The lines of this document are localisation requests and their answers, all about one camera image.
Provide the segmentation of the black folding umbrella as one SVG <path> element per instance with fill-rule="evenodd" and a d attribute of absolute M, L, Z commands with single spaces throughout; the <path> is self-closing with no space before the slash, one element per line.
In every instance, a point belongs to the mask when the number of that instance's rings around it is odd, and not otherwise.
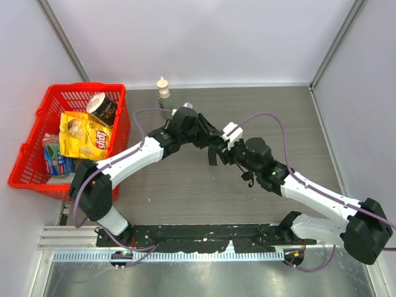
<path fill-rule="evenodd" d="M 209 165 L 210 166 L 217 166 L 217 157 L 220 157 L 221 160 L 221 148 L 223 147 L 224 142 L 218 145 L 211 145 L 208 148 L 208 158 L 209 158 Z M 236 164 L 236 166 L 243 172 L 241 178 L 244 181 L 248 181 L 248 187 L 253 187 L 254 185 L 254 175 L 256 170 L 256 161 L 257 152 L 251 150 L 246 145 L 246 162 L 244 166 Z"/>

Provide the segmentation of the red plastic basket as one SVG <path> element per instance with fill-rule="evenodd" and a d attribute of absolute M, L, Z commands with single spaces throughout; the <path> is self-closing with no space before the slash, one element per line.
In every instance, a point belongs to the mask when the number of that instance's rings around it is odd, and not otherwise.
<path fill-rule="evenodd" d="M 126 88 L 123 84 L 103 84 L 99 82 L 78 82 L 50 86 L 40 107 L 36 110 L 36 120 L 26 143 L 20 147 L 19 156 L 8 179 L 10 187 L 28 189 L 58 200 L 69 200 L 70 185 L 48 184 L 45 171 L 42 138 L 45 133 L 59 132 L 61 113 L 65 111 L 85 111 L 90 97 L 104 92 L 116 102 L 118 109 L 110 140 L 107 157 L 112 157 L 127 149 L 131 122 L 125 100 Z"/>

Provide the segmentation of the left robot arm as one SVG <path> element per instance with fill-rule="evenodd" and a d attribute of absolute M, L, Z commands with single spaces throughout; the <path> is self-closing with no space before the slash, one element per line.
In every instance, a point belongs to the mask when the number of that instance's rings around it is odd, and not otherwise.
<path fill-rule="evenodd" d="M 142 135 L 135 146 L 101 161 L 84 160 L 71 182 L 69 196 L 87 220 L 98 223 L 110 237 L 130 237 L 130 222 L 116 209 L 112 192 L 122 181 L 142 168 L 178 152 L 182 145 L 203 149 L 227 146 L 227 130 L 218 130 L 202 114 L 182 106 L 167 110 L 168 122 Z"/>

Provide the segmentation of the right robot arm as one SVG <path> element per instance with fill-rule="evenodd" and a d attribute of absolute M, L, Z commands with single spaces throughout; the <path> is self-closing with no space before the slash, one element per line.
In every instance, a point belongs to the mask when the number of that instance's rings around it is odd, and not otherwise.
<path fill-rule="evenodd" d="M 312 218 L 291 212 L 284 223 L 300 239 L 315 239 L 343 247 L 354 259 L 373 265 L 393 235 L 378 201 L 352 199 L 306 179 L 285 164 L 276 161 L 271 148 L 260 137 L 244 141 L 223 136 L 219 156 L 223 163 L 246 170 L 243 178 L 281 197 L 307 205 L 324 218 Z"/>

